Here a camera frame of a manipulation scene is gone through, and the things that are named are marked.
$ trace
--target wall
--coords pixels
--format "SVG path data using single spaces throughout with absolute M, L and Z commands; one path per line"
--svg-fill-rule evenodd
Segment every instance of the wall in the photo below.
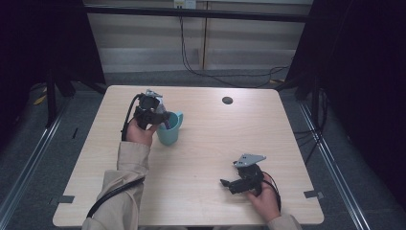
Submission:
M 86 0 L 146 8 L 173 8 L 173 1 Z M 308 0 L 198 1 L 213 11 L 308 14 Z M 104 72 L 183 70 L 179 18 L 88 14 Z M 290 63 L 303 23 L 183 18 L 187 58 L 193 69 L 269 69 Z

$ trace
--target electrical outlet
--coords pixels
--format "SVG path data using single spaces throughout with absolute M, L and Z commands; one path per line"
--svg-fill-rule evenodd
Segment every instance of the electrical outlet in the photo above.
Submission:
M 185 9 L 196 10 L 196 0 L 185 0 Z
M 185 0 L 173 0 L 173 6 L 176 9 L 185 9 Z

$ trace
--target metal bracket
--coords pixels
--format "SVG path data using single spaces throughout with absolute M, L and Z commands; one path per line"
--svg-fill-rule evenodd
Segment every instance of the metal bracket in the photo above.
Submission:
M 162 95 L 155 93 L 154 91 L 147 89 L 146 96 L 154 98 L 162 98 Z
M 234 166 L 236 166 L 236 168 L 248 167 L 264 159 L 266 159 L 266 156 L 264 155 L 244 153 L 236 162 L 234 162 Z

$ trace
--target wooden table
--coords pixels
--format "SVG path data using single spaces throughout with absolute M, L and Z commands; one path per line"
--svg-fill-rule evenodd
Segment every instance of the wooden table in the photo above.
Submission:
M 179 140 L 163 146 L 154 134 L 140 225 L 260 225 L 245 195 L 232 195 L 219 179 L 239 179 L 232 165 L 243 153 L 267 157 L 258 165 L 276 180 L 282 212 L 302 224 L 324 215 L 277 91 L 270 89 L 110 86 L 59 204 L 56 226 L 80 226 L 102 189 L 105 170 L 115 170 L 121 129 L 132 98 L 151 90 L 169 111 L 183 111 Z M 232 104 L 223 103 L 231 97 Z

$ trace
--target beige jacket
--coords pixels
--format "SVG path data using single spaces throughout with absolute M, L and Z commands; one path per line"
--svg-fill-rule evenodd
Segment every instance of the beige jacket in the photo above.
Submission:
M 106 193 L 136 179 L 145 177 L 148 173 L 148 146 L 121 142 L 116 171 L 106 171 L 101 193 L 98 199 Z M 86 230 L 133 230 L 138 228 L 139 204 L 144 185 L 136 186 L 121 194 L 115 195 L 95 213 L 93 218 L 87 218 L 82 229 Z M 268 222 L 270 229 L 302 229 L 292 216 L 282 216 Z

